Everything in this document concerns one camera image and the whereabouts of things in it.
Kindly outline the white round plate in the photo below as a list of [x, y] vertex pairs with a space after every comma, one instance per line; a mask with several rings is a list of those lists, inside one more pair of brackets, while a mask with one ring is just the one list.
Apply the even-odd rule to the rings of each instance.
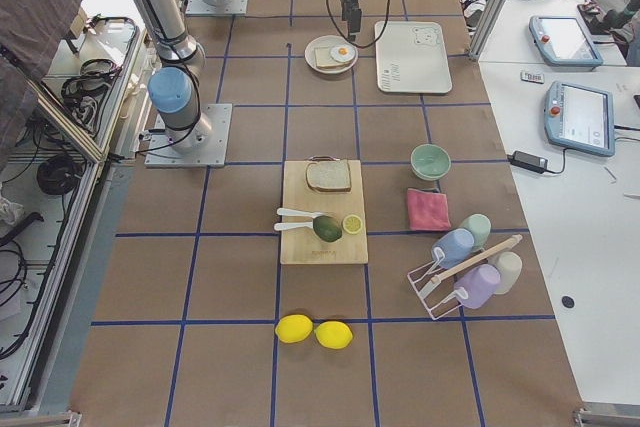
[[310, 41], [304, 51], [307, 64], [322, 74], [340, 74], [358, 60], [356, 48], [335, 35], [320, 36]]

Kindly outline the bread slice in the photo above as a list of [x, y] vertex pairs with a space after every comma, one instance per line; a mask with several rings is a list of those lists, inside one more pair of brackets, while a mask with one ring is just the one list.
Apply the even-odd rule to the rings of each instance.
[[347, 160], [312, 162], [305, 174], [308, 187], [318, 192], [349, 192], [352, 187]]
[[315, 65], [318, 69], [330, 69], [344, 66], [347, 64], [338, 64], [330, 59], [329, 49], [331, 47], [319, 47], [314, 49]]

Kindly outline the bread slice on plate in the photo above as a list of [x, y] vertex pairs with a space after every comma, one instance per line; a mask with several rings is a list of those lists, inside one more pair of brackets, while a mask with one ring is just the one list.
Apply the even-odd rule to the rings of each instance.
[[318, 69], [330, 69], [344, 66], [347, 64], [338, 64], [330, 59], [329, 49], [331, 47], [319, 47], [314, 49], [315, 65]]

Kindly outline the fried egg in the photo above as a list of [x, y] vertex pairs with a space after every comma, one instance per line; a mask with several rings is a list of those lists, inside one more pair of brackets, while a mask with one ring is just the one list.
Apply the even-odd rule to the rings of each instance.
[[351, 44], [336, 45], [329, 49], [330, 59], [340, 65], [352, 62], [356, 54], [357, 50]]

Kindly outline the white bear tray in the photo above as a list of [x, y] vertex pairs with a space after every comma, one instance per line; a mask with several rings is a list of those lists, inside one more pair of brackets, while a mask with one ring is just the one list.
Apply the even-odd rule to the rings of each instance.
[[439, 95], [452, 90], [440, 24], [379, 21], [374, 33], [377, 85], [382, 92]]

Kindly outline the green bowl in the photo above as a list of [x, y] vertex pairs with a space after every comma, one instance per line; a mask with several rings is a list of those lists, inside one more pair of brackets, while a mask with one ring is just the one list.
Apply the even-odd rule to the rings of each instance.
[[436, 181], [444, 177], [451, 168], [448, 153], [435, 144], [421, 144], [411, 152], [412, 172], [420, 179]]

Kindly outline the pink cloth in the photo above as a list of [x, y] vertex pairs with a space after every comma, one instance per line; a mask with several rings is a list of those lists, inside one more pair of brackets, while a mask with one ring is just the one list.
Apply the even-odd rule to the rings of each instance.
[[406, 202], [412, 231], [441, 232], [451, 228], [445, 194], [409, 188]]

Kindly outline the lime half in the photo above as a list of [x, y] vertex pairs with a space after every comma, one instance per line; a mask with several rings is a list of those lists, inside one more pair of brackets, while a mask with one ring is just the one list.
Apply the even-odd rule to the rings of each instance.
[[362, 231], [364, 222], [362, 218], [356, 214], [346, 215], [342, 220], [342, 229], [350, 235], [357, 235]]

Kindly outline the white plastic spoon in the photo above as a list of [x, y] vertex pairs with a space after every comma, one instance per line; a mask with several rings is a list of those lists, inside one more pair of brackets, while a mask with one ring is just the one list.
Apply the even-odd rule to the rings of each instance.
[[324, 212], [309, 212], [297, 209], [290, 209], [285, 207], [279, 207], [276, 210], [276, 214], [281, 217], [307, 217], [315, 219], [317, 217], [326, 216]]

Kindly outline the green avocado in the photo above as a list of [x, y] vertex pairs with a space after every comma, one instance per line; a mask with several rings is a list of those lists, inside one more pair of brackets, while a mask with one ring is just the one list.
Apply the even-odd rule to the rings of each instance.
[[333, 217], [321, 215], [312, 221], [314, 233], [324, 242], [332, 243], [339, 240], [342, 235], [341, 224]]

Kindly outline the upper teach pendant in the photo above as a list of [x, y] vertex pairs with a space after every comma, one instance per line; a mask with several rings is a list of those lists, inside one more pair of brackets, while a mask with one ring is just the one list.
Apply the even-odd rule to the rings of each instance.
[[592, 70], [603, 64], [588, 29], [576, 17], [532, 16], [528, 26], [547, 65]]

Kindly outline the teach pendant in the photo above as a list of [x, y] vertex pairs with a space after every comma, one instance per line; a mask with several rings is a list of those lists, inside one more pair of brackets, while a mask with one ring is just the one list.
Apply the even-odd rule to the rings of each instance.
[[547, 65], [592, 70], [603, 64], [588, 29], [576, 17], [532, 16], [528, 26]]
[[608, 91], [554, 81], [546, 94], [543, 123], [553, 145], [601, 157], [615, 154], [613, 95]]

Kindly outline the white plastic fork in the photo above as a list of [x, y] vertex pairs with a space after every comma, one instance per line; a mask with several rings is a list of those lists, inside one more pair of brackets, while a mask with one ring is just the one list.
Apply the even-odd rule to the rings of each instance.
[[274, 224], [273, 228], [277, 232], [293, 230], [293, 229], [298, 229], [298, 228], [308, 228], [308, 229], [313, 230], [314, 229], [314, 222], [313, 221], [278, 222], [278, 223]]

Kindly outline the wooden cutting board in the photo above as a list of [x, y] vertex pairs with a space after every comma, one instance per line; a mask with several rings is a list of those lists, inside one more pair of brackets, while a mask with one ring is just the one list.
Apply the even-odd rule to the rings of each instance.
[[[287, 161], [283, 170], [282, 206], [307, 212], [321, 212], [342, 221], [354, 214], [365, 219], [361, 162], [349, 162], [351, 190], [349, 192], [318, 192], [306, 181], [305, 161]], [[368, 262], [367, 234], [344, 233], [333, 243], [321, 240], [313, 230], [301, 227], [281, 233], [280, 262], [283, 265], [349, 265]]]

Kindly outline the black power adapter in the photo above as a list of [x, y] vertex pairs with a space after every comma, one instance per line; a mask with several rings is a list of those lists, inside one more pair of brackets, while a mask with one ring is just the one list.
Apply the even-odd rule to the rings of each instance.
[[515, 150], [507, 155], [507, 160], [512, 166], [534, 173], [543, 174], [547, 171], [548, 160], [546, 158], [523, 151]]

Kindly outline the green cup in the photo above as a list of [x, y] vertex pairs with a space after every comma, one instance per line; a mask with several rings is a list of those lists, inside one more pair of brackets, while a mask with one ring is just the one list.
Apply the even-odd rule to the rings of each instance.
[[459, 224], [459, 227], [468, 230], [473, 236], [473, 252], [478, 252], [484, 248], [491, 233], [491, 221], [486, 215], [474, 213], [466, 217]]

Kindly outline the lower teach pendant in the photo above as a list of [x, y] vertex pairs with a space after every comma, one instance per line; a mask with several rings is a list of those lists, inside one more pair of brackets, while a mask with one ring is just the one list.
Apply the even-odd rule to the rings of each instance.
[[554, 81], [546, 94], [543, 123], [553, 145], [601, 157], [615, 154], [613, 95], [608, 91]]

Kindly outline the blue cup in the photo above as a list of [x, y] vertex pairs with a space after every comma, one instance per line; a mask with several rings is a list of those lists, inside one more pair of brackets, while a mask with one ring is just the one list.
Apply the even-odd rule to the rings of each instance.
[[475, 239], [465, 228], [457, 228], [437, 240], [431, 248], [434, 265], [449, 269], [465, 260], [474, 247]]

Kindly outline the white cup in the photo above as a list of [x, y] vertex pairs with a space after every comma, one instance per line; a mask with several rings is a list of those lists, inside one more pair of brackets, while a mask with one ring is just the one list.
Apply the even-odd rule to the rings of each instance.
[[500, 274], [500, 282], [495, 294], [508, 293], [521, 274], [523, 266], [521, 257], [513, 251], [503, 251], [491, 256], [488, 263], [494, 266]]

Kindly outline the purple cup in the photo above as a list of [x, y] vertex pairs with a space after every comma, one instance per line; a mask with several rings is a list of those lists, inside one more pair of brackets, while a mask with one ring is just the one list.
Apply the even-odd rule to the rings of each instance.
[[477, 309], [484, 305], [500, 285], [501, 275], [491, 264], [481, 264], [454, 283], [454, 297], [461, 305]]

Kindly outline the left yellow lemon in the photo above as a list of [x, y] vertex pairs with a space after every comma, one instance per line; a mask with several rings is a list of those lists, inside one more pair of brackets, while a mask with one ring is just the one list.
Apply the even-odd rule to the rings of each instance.
[[312, 331], [312, 320], [303, 314], [291, 314], [282, 317], [274, 330], [278, 340], [285, 344], [301, 342], [305, 340]]

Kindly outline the yellow lemon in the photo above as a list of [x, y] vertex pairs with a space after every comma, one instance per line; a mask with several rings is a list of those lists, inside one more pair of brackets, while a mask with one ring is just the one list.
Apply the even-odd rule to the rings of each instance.
[[285, 344], [301, 342], [305, 340], [312, 331], [312, 320], [303, 314], [291, 314], [282, 317], [274, 330], [278, 340]]
[[322, 322], [316, 327], [314, 333], [321, 346], [333, 350], [344, 349], [353, 340], [352, 330], [341, 321]]

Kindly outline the right yellow lemon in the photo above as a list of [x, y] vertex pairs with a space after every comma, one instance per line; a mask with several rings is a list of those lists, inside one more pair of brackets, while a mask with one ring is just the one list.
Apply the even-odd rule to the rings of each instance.
[[353, 340], [352, 330], [341, 321], [322, 322], [316, 327], [314, 333], [321, 346], [333, 350], [344, 349]]

